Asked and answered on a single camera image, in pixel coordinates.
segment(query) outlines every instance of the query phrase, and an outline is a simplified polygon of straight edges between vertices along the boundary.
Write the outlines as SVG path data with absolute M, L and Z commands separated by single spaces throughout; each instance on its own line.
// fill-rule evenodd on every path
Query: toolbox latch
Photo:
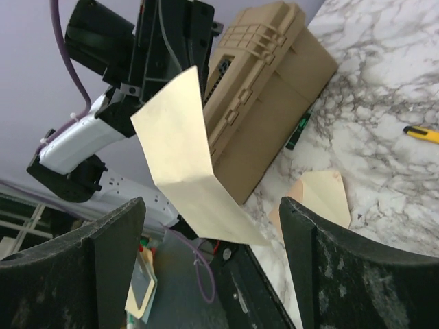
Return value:
M 251 91 L 251 90 L 249 90 L 249 89 L 243 89 L 243 90 L 241 90 L 241 92 L 239 93 L 239 96 L 238 96 L 239 101 L 240 101 L 242 104 L 245 104 L 245 103 L 247 103 L 247 100 L 250 98 L 251 95 L 252 95 L 252 91 Z
M 232 125 L 234 122 L 235 122 L 235 120 L 236 120 L 236 118 L 238 117 L 238 112 L 236 112 L 236 111 L 233 111 L 233 110 L 229 110 L 228 112 L 227 112 L 227 114 L 226 114 L 226 121 L 227 121 L 227 123 L 229 124 L 229 125 Z

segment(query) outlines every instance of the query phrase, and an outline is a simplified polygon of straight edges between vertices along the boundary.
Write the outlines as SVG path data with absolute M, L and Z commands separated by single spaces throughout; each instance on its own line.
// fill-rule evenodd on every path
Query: paper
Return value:
M 339 171 L 310 171 L 304 173 L 293 185 L 288 197 L 295 199 L 317 215 L 344 228 L 351 224 L 348 200 Z M 282 236 L 279 205 L 268 215 Z
M 142 294 L 142 291 L 139 290 L 139 283 L 134 284 L 133 281 L 131 281 L 130 288 L 128 289 L 128 296 L 125 303 L 125 310 L 130 313 L 133 317 L 136 319 L 142 319 L 146 312 L 149 315 L 150 312 L 150 305 L 152 303 L 152 300 L 154 299 L 154 296 L 156 294 L 157 289 L 157 278 L 154 275 L 154 272 L 152 271 L 152 266 L 147 263 L 147 260 L 143 259 L 143 257 L 138 254 L 136 258 L 136 264 L 134 265 L 133 271 L 140 271 L 140 275 L 133 274 L 133 277 L 137 281 L 140 280 L 141 277 L 145 280 L 145 283 L 148 283 L 147 289 L 144 292 L 144 295 L 141 296 L 141 304 L 140 306 L 137 304 L 136 295 Z
M 142 250 L 142 257 L 145 260 L 145 263 L 151 265 L 152 273 L 154 273 L 154 257 L 152 255 L 152 251 L 144 247 Z
M 155 185 L 199 237 L 268 244 L 213 174 L 196 67 L 170 81 L 131 121 Z

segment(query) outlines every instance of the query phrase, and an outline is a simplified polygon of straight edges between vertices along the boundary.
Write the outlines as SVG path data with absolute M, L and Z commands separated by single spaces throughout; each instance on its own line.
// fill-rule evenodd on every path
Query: cable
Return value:
M 169 44 L 169 41 L 167 39 L 167 35 L 166 35 L 166 29 L 165 26 L 163 25 L 163 13 L 162 13 L 162 5 L 161 5 L 161 0 L 159 0 L 159 4 L 158 4 L 158 21 L 160 23 L 160 28 L 162 30 L 162 37 L 163 37 L 163 41 L 165 42 L 165 46 L 171 56 L 171 59 L 174 61 L 175 65 L 177 66 L 177 69 L 180 72 L 183 72 L 183 68 L 181 67 L 180 62 L 178 61 L 178 58 L 176 56 L 176 53 L 174 53 L 174 50 L 172 49 L 171 45 Z
M 220 240 L 217 241 L 215 248 L 213 248 L 212 254 L 215 255 L 217 253 L 219 247 L 220 247 Z
M 61 135 L 61 133 L 63 133 L 67 128 L 69 128 L 74 123 L 76 123 L 77 120 L 80 120 L 83 117 L 85 117 L 90 111 L 90 107 L 91 107 L 90 96 L 85 90 L 84 85 L 81 83 L 81 80 L 79 79 L 75 71 L 75 68 L 73 67 L 73 64 L 69 56 L 69 52 L 67 51 L 67 47 L 64 42 L 64 37 L 62 36 L 62 28 L 60 22 L 60 8 L 59 8 L 58 0 L 50 0 L 50 16 L 52 21 L 52 28 L 54 29 L 56 44 L 58 46 L 58 50 L 60 51 L 62 61 L 64 62 L 64 65 L 66 66 L 66 69 L 69 72 L 69 75 L 73 80 L 73 83 L 76 85 L 76 88 L 79 90 L 82 97 L 84 98 L 85 109 L 81 113 L 77 114 L 75 119 L 71 119 L 67 121 L 63 126 L 61 126 L 60 129 L 56 130 L 49 138 L 47 138 L 47 140 L 45 140 L 44 143 L 41 143 L 36 149 L 36 154 L 39 154 L 41 149 L 46 144 L 52 142 L 53 139 Z
M 16 192 L 19 192 L 19 193 L 21 193 L 21 194 L 24 194 L 24 195 L 26 195 L 26 196 L 28 196 L 28 197 L 34 198 L 34 199 L 38 200 L 39 202 L 42 202 L 42 203 L 45 203 L 45 204 L 49 204 L 49 205 L 51 205 L 51 206 L 54 206 L 54 207 L 56 207 L 56 208 L 59 208 L 59 209 L 61 209 L 62 211 L 64 211 L 65 213 L 71 215 L 72 217 L 75 217 L 75 218 L 77 218 L 77 219 L 82 219 L 82 220 L 85 220 L 85 221 L 90 221 L 90 219 L 85 219 L 85 218 L 83 218 L 82 216 L 80 216 L 79 214 L 77 214 L 76 212 L 73 212 L 73 211 L 67 209 L 67 208 L 64 207 L 64 206 L 62 206 L 62 205 L 60 205 L 60 204 L 57 204 L 56 202 L 53 202 L 53 201 L 51 201 L 50 199 L 47 199 L 46 197 L 41 197 L 40 195 L 34 194 L 34 193 L 32 193 L 32 192 L 27 192 L 27 191 L 25 191 L 25 190 L 23 190 L 23 189 L 21 189 L 21 188 L 19 188 L 19 187 L 16 187 L 16 186 L 13 185 L 13 184 L 10 184 L 10 183 L 4 181 L 4 180 L 0 180 L 0 184 L 6 186 L 6 187 L 8 187 L 8 188 L 10 188 L 10 189 L 12 189 L 12 190 L 14 190 L 14 191 L 16 191 Z
M 215 278 L 213 276 L 213 272 L 212 272 L 211 266 L 209 265 L 209 262 L 206 260 L 206 258 L 202 255 L 202 253 L 200 252 L 200 250 L 197 247 L 192 246 L 189 239 L 186 239 L 183 235 L 171 230 L 170 228 L 168 228 L 166 226 L 163 226 L 163 228 L 166 231 L 168 231 L 169 233 L 173 234 L 178 240 L 183 242 L 187 247 L 192 249 L 193 253 L 195 254 L 195 271 L 197 273 L 198 288 L 200 288 L 201 296 L 206 301 L 206 303 L 212 304 L 213 301 L 215 300 L 216 288 L 215 288 Z M 203 265 L 206 267 L 207 273 L 209 274 L 209 277 L 211 279 L 212 296 L 210 298 L 207 297 L 207 295 L 204 291 L 204 288 L 202 286 L 201 275 L 200 275 L 200 270 L 198 268 L 198 261 L 197 260 L 200 260 L 203 263 Z

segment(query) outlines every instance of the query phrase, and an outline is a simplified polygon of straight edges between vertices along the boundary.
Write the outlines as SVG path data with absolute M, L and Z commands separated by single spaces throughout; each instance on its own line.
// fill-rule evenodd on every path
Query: yellow utility knife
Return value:
M 439 144 L 439 132 L 435 132 L 434 130 L 408 125 L 403 131 L 411 137 Z

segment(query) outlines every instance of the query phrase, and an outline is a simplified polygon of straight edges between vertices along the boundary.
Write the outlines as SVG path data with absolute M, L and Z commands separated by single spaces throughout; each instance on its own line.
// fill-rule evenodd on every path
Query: white marble surface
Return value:
M 285 250 L 267 214 L 304 171 L 340 170 L 351 230 L 439 256 L 439 145 L 403 133 L 439 130 L 439 1 L 326 0 L 309 29 L 340 68 L 294 151 L 278 155 L 245 205 L 272 240 L 253 251 L 298 328 Z

